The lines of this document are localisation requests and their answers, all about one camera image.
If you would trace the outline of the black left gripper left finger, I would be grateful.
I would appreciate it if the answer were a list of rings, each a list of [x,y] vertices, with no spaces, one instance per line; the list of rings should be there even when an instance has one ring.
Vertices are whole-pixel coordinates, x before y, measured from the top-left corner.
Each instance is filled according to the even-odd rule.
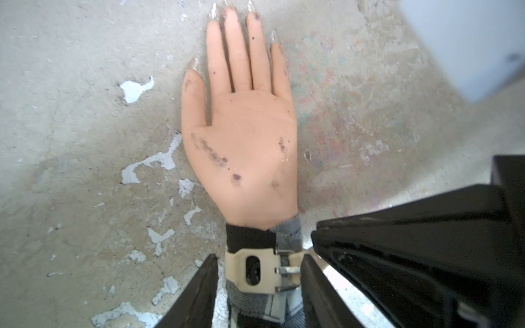
[[[210,254],[155,327],[212,327],[218,279],[217,256]]]

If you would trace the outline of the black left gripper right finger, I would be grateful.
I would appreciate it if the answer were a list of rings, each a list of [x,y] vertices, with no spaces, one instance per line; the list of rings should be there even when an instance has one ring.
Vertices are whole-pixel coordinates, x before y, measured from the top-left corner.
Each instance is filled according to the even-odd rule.
[[[363,327],[310,255],[300,267],[306,327]]]

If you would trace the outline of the mannequin hand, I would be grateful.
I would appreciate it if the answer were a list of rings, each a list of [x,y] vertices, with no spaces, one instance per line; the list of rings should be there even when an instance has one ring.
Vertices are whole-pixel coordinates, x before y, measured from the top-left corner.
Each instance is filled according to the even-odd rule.
[[[226,3],[206,27],[209,81],[198,61],[181,93],[183,145],[206,192],[232,226],[268,230],[298,214],[298,119],[277,35],[266,43],[253,3]]]

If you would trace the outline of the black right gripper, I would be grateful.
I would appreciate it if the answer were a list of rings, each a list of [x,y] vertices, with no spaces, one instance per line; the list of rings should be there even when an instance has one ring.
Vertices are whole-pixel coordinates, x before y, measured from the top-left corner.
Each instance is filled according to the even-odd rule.
[[[524,157],[474,184],[320,221],[318,255],[395,327],[524,326]]]

